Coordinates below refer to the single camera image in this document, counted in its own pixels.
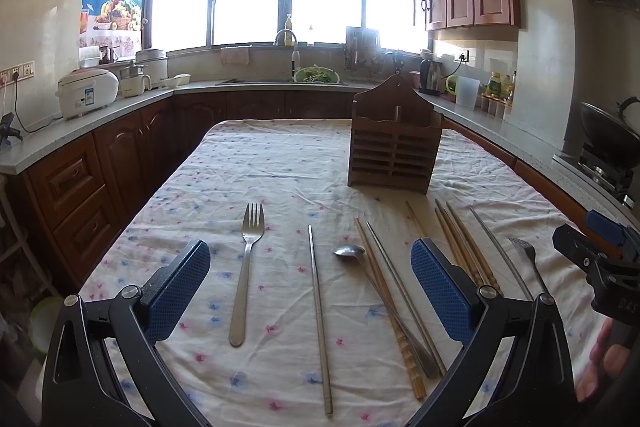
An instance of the rice cooker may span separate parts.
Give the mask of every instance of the rice cooker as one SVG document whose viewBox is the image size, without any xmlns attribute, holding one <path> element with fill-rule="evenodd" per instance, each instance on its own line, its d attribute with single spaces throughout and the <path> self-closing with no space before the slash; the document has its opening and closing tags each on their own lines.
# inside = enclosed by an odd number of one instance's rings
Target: rice cooker
<svg viewBox="0 0 640 427">
<path fill-rule="evenodd" d="M 65 119 L 106 107 L 116 99 L 118 79 L 107 70 L 84 68 L 58 81 L 56 96 Z"/>
<path fill-rule="evenodd" d="M 150 79 L 150 88 L 164 87 L 167 74 L 166 53 L 162 50 L 140 50 L 136 53 L 136 65 L 145 67 Z"/>
</svg>

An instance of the power cord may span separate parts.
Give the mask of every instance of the power cord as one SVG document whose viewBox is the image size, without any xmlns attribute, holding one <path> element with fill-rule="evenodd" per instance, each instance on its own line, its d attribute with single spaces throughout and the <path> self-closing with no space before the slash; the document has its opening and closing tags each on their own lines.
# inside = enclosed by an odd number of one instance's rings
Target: power cord
<svg viewBox="0 0 640 427">
<path fill-rule="evenodd" d="M 62 116 L 57 116 L 49 120 L 49 123 L 46 123 L 38 127 L 37 129 L 33 129 L 31 131 L 24 126 L 24 124 L 22 123 L 22 120 L 20 120 L 20 115 L 18 114 L 18 76 L 19 75 L 17 71 L 14 73 L 14 76 L 12 76 L 12 80 L 14 81 L 14 84 L 15 84 L 14 113 L 15 113 L 15 117 L 18 119 L 18 122 L 20 123 L 20 126 L 22 127 L 22 130 L 25 131 L 25 133 L 27 134 L 33 134 L 37 131 L 40 131 L 41 129 L 44 129 L 46 126 L 51 125 L 52 122 L 56 120 L 60 120 Z"/>
</svg>

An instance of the blue gripper pad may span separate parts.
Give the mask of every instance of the blue gripper pad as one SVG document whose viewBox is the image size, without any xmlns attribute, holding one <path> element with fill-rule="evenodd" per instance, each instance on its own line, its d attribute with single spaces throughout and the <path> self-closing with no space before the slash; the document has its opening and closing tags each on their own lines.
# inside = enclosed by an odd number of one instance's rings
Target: blue gripper pad
<svg viewBox="0 0 640 427">
<path fill-rule="evenodd" d="M 452 265 L 429 238 L 418 239 L 412 246 L 411 267 L 447 334 L 466 346 L 484 307 L 473 281 L 461 267 Z"/>
<path fill-rule="evenodd" d="M 164 341 L 209 272 L 211 256 L 204 241 L 193 239 L 169 264 L 142 286 L 136 315 L 150 344 Z"/>
</svg>

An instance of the metal screw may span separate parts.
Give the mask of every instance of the metal screw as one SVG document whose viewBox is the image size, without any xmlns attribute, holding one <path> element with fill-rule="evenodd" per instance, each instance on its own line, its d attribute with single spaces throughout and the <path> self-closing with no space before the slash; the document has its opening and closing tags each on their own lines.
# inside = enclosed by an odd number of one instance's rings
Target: metal screw
<svg viewBox="0 0 640 427">
<path fill-rule="evenodd" d="M 547 306 L 552 306 L 556 302 L 554 301 L 554 298 L 548 293 L 541 293 L 540 300 L 543 302 L 543 304 L 546 304 Z"/>
<path fill-rule="evenodd" d="M 498 292 L 493 286 L 482 286 L 480 288 L 480 295 L 485 299 L 495 299 L 498 296 Z"/>
<path fill-rule="evenodd" d="M 78 296 L 77 295 L 69 295 L 65 299 L 65 306 L 73 306 L 74 304 L 76 304 L 76 302 L 78 302 Z"/>
<path fill-rule="evenodd" d="M 129 286 L 125 286 L 120 292 L 120 295 L 122 295 L 126 299 L 135 297 L 136 295 L 138 295 L 138 287 L 132 284 Z"/>
</svg>

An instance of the faucet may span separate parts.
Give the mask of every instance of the faucet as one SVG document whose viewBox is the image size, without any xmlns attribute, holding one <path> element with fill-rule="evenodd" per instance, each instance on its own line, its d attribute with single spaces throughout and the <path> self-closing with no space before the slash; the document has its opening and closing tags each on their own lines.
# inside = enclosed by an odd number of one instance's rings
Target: faucet
<svg viewBox="0 0 640 427">
<path fill-rule="evenodd" d="M 294 40 L 293 53 L 291 54 L 291 80 L 293 80 L 300 64 L 300 52 L 298 51 L 298 38 L 296 37 L 296 34 L 288 28 L 283 28 L 276 33 L 276 37 L 273 39 L 273 45 L 277 46 L 278 37 L 280 35 L 284 35 L 286 32 L 289 32 Z"/>
</svg>

